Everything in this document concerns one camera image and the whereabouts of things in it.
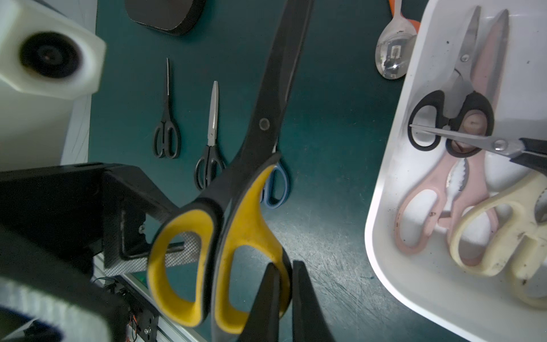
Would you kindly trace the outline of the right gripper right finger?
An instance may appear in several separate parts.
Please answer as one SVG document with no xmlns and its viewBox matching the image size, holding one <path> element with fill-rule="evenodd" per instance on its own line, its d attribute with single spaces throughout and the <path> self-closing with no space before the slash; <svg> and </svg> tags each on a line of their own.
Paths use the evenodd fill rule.
<svg viewBox="0 0 547 342">
<path fill-rule="evenodd" d="M 323 317 L 306 264 L 293 262 L 293 341 L 334 342 Z"/>
</svg>

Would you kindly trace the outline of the yellow black handled scissors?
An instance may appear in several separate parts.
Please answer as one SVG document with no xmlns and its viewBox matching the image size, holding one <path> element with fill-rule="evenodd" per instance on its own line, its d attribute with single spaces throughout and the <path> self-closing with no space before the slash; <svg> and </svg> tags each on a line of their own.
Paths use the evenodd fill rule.
<svg viewBox="0 0 547 342">
<path fill-rule="evenodd" d="M 211 320 L 214 341 L 230 341 L 244 330 L 249 315 L 232 306 L 229 285 L 236 250 L 252 247 L 280 273 L 281 318 L 291 300 L 289 257 L 266 224 L 259 197 L 280 160 L 274 150 L 291 94 L 293 78 L 306 38 L 313 4 L 288 1 L 276 32 L 259 95 L 244 142 L 233 161 L 191 203 L 179 209 L 156 234 L 148 258 L 149 291 L 159 310 L 174 322 L 199 326 Z M 177 295 L 165 264 L 171 241 L 194 233 L 200 240 L 195 300 Z"/>
</svg>

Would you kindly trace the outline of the blue handled scissors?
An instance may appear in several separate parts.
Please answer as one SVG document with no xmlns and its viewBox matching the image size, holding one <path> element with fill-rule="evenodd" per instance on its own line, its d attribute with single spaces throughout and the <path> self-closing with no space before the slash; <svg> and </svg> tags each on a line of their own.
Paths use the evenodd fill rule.
<svg viewBox="0 0 547 342">
<path fill-rule="evenodd" d="M 286 202 L 289 192 L 289 175 L 283 166 L 282 159 L 280 159 L 266 180 L 260 196 L 260 203 L 268 209 L 279 208 Z"/>
</svg>

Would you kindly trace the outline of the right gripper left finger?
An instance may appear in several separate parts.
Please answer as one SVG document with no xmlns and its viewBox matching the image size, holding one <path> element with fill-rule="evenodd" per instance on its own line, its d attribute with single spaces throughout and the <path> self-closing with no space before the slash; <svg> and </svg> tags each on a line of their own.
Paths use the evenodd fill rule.
<svg viewBox="0 0 547 342">
<path fill-rule="evenodd" d="M 238 341 L 276 342 L 279 340 L 280 296 L 281 275 L 275 265 L 269 263 Z"/>
</svg>

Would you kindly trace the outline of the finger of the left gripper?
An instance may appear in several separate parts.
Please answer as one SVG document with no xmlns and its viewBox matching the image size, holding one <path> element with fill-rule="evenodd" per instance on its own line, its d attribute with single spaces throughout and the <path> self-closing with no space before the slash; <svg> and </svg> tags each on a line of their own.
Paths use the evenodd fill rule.
<svg viewBox="0 0 547 342">
<path fill-rule="evenodd" d="M 105 166 L 101 190 L 105 274 L 144 272 L 152 249 L 142 232 L 146 218 L 162 224 L 178 207 L 135 166 Z"/>
</svg>

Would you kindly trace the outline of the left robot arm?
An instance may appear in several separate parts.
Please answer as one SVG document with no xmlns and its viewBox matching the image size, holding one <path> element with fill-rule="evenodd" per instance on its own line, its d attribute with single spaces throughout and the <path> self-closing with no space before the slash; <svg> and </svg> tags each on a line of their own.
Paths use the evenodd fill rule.
<svg viewBox="0 0 547 342">
<path fill-rule="evenodd" d="M 147 217 L 176 209 L 138 167 L 86 163 L 1 174 L 1 309 L 37 320 L 33 341 L 152 341 L 160 317 L 124 274 L 146 269 Z"/>
</svg>

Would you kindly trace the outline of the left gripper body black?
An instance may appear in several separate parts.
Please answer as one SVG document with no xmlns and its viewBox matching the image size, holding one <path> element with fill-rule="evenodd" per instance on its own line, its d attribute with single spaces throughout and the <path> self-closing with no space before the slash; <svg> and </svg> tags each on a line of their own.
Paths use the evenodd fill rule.
<svg viewBox="0 0 547 342">
<path fill-rule="evenodd" d="M 74 266 L 93 273 L 102 251 L 102 163 L 1 173 L 1 225 Z"/>
</svg>

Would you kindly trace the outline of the black handled steel scissors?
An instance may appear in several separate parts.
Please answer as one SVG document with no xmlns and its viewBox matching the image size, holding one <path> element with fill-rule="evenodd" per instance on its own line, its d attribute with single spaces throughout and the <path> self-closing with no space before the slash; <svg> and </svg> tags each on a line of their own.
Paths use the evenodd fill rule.
<svg viewBox="0 0 547 342">
<path fill-rule="evenodd" d="M 209 107 L 207 144 L 194 172 L 194 182 L 198 190 L 205 189 L 212 183 L 219 171 L 225 169 L 225 163 L 217 145 L 218 115 L 219 84 L 218 81 L 214 81 Z"/>
</svg>

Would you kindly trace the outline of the small all-black scissors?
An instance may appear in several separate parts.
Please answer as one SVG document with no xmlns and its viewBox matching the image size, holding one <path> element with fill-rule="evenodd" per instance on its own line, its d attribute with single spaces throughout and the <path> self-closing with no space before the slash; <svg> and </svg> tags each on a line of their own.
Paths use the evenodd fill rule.
<svg viewBox="0 0 547 342">
<path fill-rule="evenodd" d="M 152 140 L 152 151 L 156 158 L 175 159 L 180 154 L 179 127 L 173 118 L 171 105 L 171 63 L 166 58 L 162 118 L 155 128 Z"/>
</svg>

